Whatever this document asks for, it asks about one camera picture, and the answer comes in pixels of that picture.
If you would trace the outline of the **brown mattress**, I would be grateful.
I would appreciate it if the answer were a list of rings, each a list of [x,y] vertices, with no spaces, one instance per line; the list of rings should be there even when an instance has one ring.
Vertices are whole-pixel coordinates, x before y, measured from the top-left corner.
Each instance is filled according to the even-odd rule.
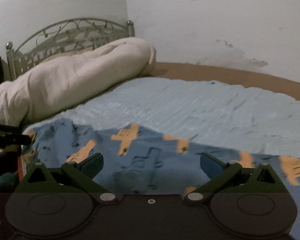
[[[150,76],[184,81],[219,81],[229,85],[242,85],[245,88],[257,87],[274,93],[286,94],[300,101],[300,83],[245,70],[162,62],[156,64]]]

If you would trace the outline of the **metal bed headboard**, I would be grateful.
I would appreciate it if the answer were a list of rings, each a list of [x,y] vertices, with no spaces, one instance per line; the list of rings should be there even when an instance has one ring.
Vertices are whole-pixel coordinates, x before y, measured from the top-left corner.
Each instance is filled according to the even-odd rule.
[[[119,24],[93,17],[62,20],[40,29],[17,47],[6,43],[7,66],[11,80],[51,56],[96,49],[109,42],[135,36],[134,22]]]

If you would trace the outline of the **rolled cream blanket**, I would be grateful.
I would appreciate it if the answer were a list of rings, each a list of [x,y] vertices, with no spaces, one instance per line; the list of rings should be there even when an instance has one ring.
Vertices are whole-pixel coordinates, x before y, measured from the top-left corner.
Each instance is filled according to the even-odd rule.
[[[149,74],[157,51],[141,38],[42,62],[0,85],[0,124],[34,123],[70,109],[126,80]]]

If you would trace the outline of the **light blue bedsheet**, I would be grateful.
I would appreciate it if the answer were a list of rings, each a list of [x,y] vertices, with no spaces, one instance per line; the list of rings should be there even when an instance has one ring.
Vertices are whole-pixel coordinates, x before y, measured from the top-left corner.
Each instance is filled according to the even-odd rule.
[[[144,77],[49,119],[96,130],[137,123],[196,143],[300,158],[300,101],[218,81]]]

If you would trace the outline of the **blue pants with orange print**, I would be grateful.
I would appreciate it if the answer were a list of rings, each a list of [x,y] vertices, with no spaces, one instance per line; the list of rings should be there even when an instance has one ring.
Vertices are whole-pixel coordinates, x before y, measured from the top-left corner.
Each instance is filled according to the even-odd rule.
[[[36,162],[58,168],[67,161],[80,162],[100,153],[104,163],[89,165],[87,175],[102,187],[118,193],[189,193],[209,179],[200,168],[202,153],[222,162],[235,161],[244,168],[269,163],[298,206],[292,234],[300,239],[300,157],[198,144],[134,123],[123,128],[95,130],[89,125],[59,119],[28,128],[25,134],[32,141],[22,150],[24,171]]]

